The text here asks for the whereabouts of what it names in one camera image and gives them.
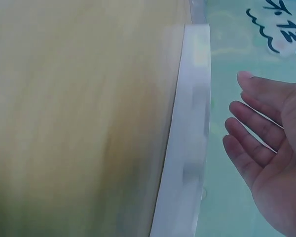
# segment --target teal background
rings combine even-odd
[[[284,0],[296,18],[296,0]],[[296,55],[272,55],[259,28],[246,15],[264,0],[208,0],[211,28],[212,109],[205,173],[206,197],[202,200],[197,237],[282,237],[260,215],[244,181],[225,154],[224,121],[231,116],[229,103],[240,100],[238,71],[270,79],[296,82]]]

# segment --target hand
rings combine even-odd
[[[296,237],[296,83],[252,77],[247,72],[238,74],[238,82],[248,106],[238,101],[230,104],[238,120],[226,120],[225,150],[265,219],[284,235]]]

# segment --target blue wavy line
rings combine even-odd
[[[260,30],[259,30],[260,35],[262,35],[264,38],[267,39],[267,45],[268,45],[268,47],[269,47],[273,52],[275,52],[275,53],[280,53],[279,51],[277,51],[277,50],[272,46],[273,37],[271,37],[271,36],[267,36],[267,35],[264,33],[265,26],[262,26],[262,25],[260,25],[259,23],[257,23],[257,18],[254,17],[253,15],[251,15],[250,11],[251,11],[251,8],[247,9],[246,13],[247,13],[247,15],[252,19],[252,23],[260,27]]]

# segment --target yellow surface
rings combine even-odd
[[[188,0],[0,0],[0,236],[148,236]]]

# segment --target fingernail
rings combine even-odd
[[[237,77],[242,79],[250,79],[251,77],[253,77],[253,74],[246,71],[240,71],[238,72]]]

